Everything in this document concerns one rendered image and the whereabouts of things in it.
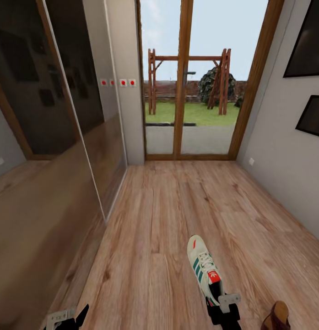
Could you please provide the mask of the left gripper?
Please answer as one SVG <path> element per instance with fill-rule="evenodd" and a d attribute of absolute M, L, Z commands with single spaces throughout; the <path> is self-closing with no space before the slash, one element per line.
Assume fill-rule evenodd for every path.
<path fill-rule="evenodd" d="M 88 312 L 89 305 L 87 304 L 86 307 L 82 310 L 82 312 L 76 318 L 70 318 L 65 321 L 62 321 L 62 324 L 58 326 L 55 330 L 79 330 L 79 327 L 82 326 L 86 314 Z"/>

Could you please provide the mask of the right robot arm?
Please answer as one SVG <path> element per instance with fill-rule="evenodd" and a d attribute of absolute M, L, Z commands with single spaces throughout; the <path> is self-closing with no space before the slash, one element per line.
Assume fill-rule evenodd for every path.
<path fill-rule="evenodd" d="M 211 306 L 208 302 L 207 310 L 214 325 L 221 324 L 223 330 L 241 330 L 238 320 L 239 311 L 236 303 L 241 301 L 239 293 L 219 296 L 220 306 Z"/>

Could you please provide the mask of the gym shoe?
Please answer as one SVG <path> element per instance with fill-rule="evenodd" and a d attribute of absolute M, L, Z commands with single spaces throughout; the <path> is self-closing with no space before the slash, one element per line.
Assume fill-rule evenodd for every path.
<path fill-rule="evenodd" d="M 204 299 L 211 306 L 220 306 L 218 297 L 225 295 L 222 277 L 199 235 L 189 239 L 187 253 Z"/>

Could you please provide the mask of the sandal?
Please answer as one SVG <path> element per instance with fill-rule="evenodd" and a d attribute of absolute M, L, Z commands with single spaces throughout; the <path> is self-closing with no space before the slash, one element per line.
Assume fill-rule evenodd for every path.
<path fill-rule="evenodd" d="M 260 330 L 290 330 L 288 316 L 289 310 L 286 304 L 281 300 L 276 301 L 271 313 L 262 322 Z"/>

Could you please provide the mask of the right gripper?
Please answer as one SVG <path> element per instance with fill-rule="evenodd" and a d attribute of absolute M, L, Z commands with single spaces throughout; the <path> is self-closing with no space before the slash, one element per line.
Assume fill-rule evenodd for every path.
<path fill-rule="evenodd" d="M 230 323 L 236 323 L 237 325 L 239 325 L 238 320 L 240 320 L 240 316 L 237 305 L 230 304 L 229 309 L 230 312 L 223 313 L 219 306 L 211 306 L 209 302 L 207 304 L 208 314 L 211 317 L 213 324 L 221 324 L 223 330 L 226 330 L 226 327 Z"/>

